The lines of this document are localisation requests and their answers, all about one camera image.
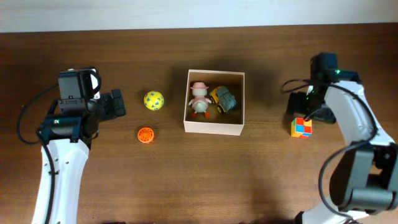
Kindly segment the multicolour puzzle cube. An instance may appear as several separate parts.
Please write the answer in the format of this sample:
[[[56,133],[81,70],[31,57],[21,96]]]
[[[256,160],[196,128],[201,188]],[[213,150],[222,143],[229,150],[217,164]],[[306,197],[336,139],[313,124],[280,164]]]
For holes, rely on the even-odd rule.
[[[291,122],[290,135],[294,138],[307,139],[312,135],[312,120],[294,118]]]

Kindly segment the yellow ball with blue letters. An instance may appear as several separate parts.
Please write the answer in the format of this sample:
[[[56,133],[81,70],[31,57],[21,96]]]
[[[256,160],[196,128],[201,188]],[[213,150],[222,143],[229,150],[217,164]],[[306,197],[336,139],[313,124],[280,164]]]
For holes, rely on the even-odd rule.
[[[144,105],[149,110],[159,110],[164,105],[164,97],[158,91],[150,91],[144,95]]]

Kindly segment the orange round wheel toy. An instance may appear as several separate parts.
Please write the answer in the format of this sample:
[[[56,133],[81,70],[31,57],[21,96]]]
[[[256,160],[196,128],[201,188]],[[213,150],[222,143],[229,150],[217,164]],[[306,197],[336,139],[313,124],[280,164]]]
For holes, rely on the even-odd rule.
[[[154,140],[154,131],[151,128],[141,128],[137,133],[138,140],[143,144],[150,144]]]

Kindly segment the white duck toy pink hat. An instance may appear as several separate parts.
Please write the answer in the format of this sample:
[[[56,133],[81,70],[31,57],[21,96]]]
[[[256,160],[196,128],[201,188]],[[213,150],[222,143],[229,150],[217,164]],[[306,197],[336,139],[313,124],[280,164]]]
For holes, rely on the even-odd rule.
[[[194,110],[192,117],[195,118],[198,113],[203,113],[205,118],[209,118],[210,113],[207,112],[207,109],[209,104],[211,104],[211,100],[206,97],[208,93],[208,86],[206,86],[206,84],[203,82],[195,82],[190,89],[192,90],[192,95],[194,96],[194,99],[190,100],[188,103],[188,105]]]

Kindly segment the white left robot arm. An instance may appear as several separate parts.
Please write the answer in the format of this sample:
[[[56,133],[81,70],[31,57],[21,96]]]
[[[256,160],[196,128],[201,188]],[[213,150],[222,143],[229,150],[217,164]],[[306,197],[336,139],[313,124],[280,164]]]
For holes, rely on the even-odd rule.
[[[77,114],[57,114],[65,100],[54,100],[36,131],[42,172],[32,223],[76,223],[81,178],[99,135],[99,124],[126,114],[121,90],[102,93]]]

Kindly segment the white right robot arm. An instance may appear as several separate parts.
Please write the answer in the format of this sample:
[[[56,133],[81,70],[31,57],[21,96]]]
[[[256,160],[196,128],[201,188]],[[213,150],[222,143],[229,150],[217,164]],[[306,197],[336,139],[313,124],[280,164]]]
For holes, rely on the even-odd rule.
[[[318,175],[321,203],[300,212],[294,222],[358,223],[397,208],[397,144],[368,105],[356,72],[321,68],[303,83],[299,104],[307,118],[329,109],[346,146],[326,159]]]

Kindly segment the pale pink open box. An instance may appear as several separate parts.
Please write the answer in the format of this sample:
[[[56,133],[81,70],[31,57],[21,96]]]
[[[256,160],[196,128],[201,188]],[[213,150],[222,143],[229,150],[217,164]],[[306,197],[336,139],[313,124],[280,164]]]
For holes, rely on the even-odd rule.
[[[235,96],[237,106],[221,114],[215,104],[210,104],[207,109],[209,118],[203,114],[192,117],[194,110],[188,103],[193,99],[190,88],[195,82],[205,83],[210,91],[225,86]],[[190,69],[187,76],[183,125],[187,133],[239,136],[245,125],[245,73]]]

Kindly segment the yellow grey toy truck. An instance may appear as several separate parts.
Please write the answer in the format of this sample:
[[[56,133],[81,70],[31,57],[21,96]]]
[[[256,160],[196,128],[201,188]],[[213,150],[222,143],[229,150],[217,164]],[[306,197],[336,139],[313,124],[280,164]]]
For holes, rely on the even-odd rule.
[[[228,113],[233,110],[237,101],[226,86],[218,86],[210,92],[210,100],[217,105],[219,113]]]

